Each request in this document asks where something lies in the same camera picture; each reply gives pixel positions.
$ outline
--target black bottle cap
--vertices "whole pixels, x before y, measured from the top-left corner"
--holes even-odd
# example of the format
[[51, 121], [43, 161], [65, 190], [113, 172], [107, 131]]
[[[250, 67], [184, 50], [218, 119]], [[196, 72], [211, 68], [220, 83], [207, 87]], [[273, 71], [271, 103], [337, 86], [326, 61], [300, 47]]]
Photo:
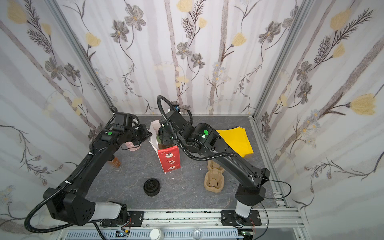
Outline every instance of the black bottle cap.
[[150, 197], [156, 196], [160, 192], [160, 182], [154, 178], [146, 180], [144, 192]]

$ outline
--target black coffee cup lid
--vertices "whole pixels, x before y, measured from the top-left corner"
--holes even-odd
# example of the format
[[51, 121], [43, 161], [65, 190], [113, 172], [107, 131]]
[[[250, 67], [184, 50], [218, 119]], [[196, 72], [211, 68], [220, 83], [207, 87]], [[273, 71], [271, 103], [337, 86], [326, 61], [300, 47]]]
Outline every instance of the black coffee cup lid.
[[154, 178], [146, 180], [144, 192], [150, 197], [156, 196], [160, 192], [160, 182]]

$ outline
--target robotic arm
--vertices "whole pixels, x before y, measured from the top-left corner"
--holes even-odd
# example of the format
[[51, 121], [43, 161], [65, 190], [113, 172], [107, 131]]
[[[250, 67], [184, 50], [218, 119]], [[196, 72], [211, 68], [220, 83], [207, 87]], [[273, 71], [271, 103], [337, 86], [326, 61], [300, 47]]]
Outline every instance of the robotic arm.
[[[164, 113], [161, 100], [170, 106], [167, 114]], [[215, 159], [239, 181], [240, 185], [235, 194], [237, 205], [234, 217], [236, 222], [244, 225], [252, 206], [264, 199], [265, 188], [262, 185], [269, 178], [269, 170], [259, 169], [243, 159], [210, 125], [200, 123], [193, 127], [192, 114], [189, 112], [190, 122], [187, 122], [175, 106], [163, 96], [157, 97], [157, 104], [163, 116], [160, 122], [162, 127], [159, 129], [162, 144], [177, 144], [193, 160]], [[113, 154], [123, 143], [131, 141], [134, 145], [139, 145], [151, 135], [145, 125], [139, 124], [139, 119], [135, 115], [119, 113], [115, 108], [114, 116], [97, 135], [96, 140], [90, 144], [88, 155], [56, 189], [46, 190], [43, 195], [44, 201], [27, 215], [24, 222], [25, 228], [34, 233], [46, 233], [72, 225], [83, 226], [103, 219], [111, 219], [117, 225], [125, 224], [129, 219], [125, 204], [95, 203], [86, 200], [85, 196], [103, 165], [114, 159]], [[196, 157], [190, 153], [197, 153], [204, 157]], [[31, 226], [30, 219], [45, 204], [52, 218], [69, 224], [49, 229]]]

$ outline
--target wall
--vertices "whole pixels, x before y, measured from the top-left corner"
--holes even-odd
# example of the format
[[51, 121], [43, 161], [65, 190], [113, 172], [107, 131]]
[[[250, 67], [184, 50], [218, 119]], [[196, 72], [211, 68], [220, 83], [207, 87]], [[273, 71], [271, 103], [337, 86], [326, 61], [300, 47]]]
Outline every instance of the wall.
[[58, 0], [113, 103], [252, 114], [301, 1]]
[[[44, 1], [1, 1], [0, 29], [0, 238], [49, 238], [27, 232], [25, 216], [111, 115]], [[46, 207], [32, 218], [55, 224]]]
[[257, 115], [314, 240], [382, 238], [383, 11], [315, 1]]

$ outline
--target yellow paper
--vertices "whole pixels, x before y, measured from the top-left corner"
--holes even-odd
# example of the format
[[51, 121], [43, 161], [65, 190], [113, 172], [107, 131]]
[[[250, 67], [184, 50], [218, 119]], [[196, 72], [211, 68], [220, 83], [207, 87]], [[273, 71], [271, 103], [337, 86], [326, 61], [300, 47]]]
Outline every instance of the yellow paper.
[[237, 152], [240, 156], [252, 154], [253, 149], [248, 140], [247, 133], [242, 127], [229, 130], [217, 130], [226, 143]]

